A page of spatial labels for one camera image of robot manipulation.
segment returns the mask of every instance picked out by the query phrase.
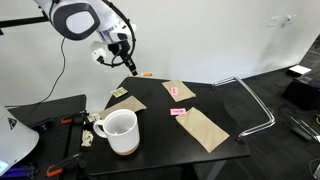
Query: brown paper bag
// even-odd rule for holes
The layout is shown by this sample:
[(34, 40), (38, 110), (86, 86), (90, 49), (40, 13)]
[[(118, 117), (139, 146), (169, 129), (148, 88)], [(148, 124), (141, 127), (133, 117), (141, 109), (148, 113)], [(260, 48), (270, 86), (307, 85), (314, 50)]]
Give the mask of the brown paper bag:
[(171, 95), (171, 97), (174, 99), (175, 102), (196, 97), (196, 94), (194, 94), (186, 85), (184, 85), (182, 81), (179, 81), (179, 80), (167, 81), (162, 83), (162, 85), (167, 89), (170, 95), (171, 95), (171, 88), (173, 87), (178, 88), (179, 94), (177, 96)]
[(229, 137), (229, 134), (194, 107), (186, 115), (177, 116), (176, 120), (208, 153), (212, 152)]
[(111, 106), (110, 108), (98, 113), (101, 119), (105, 119), (110, 113), (119, 109), (129, 109), (133, 112), (137, 112), (142, 109), (147, 109), (147, 107), (142, 104), (138, 99), (134, 96), (130, 96), (124, 101), (121, 101), (118, 104)]

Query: mug handle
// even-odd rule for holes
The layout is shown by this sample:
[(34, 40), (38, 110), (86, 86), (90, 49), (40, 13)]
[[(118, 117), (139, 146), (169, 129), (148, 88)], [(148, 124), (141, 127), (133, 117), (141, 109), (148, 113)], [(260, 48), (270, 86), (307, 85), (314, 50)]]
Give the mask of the mug handle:
[(98, 126), (103, 127), (104, 121), (98, 120), (93, 124), (93, 130), (98, 134), (98, 136), (103, 137), (103, 138), (108, 138), (107, 134), (103, 131)]

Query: pink paper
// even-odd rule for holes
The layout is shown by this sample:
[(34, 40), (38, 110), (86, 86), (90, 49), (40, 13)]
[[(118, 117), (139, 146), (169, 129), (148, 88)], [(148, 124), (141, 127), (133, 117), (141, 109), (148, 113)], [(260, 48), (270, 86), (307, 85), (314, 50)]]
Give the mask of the pink paper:
[(181, 109), (170, 109), (170, 114), (172, 116), (176, 116), (176, 115), (186, 115), (187, 111), (185, 108), (181, 108)]
[(176, 87), (171, 88), (171, 93), (172, 96), (178, 96), (179, 95), (179, 90)]

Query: light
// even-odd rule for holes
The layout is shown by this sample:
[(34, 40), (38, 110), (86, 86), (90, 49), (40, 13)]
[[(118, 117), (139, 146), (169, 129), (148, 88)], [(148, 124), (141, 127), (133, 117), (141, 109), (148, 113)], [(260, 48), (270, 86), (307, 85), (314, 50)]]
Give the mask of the light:
[(0, 160), (0, 174), (2, 174), (3, 171), (7, 169), (7, 167), (8, 164)]

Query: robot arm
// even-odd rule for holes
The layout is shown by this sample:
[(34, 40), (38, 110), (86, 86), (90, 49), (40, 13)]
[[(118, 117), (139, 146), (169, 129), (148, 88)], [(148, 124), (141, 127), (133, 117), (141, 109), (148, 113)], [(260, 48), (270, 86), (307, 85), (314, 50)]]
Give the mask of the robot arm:
[[(109, 50), (120, 56), (123, 63), (136, 75), (136, 67), (131, 59), (136, 26), (120, 21), (116, 13), (118, 9), (108, 0), (34, 0), (48, 16), (53, 27), (64, 37), (71, 40), (83, 40), (93, 32), (97, 32)], [(133, 40), (132, 48), (128, 40)], [(100, 50), (94, 50), (93, 58), (101, 64), (115, 66), (118, 64), (104, 63)]]

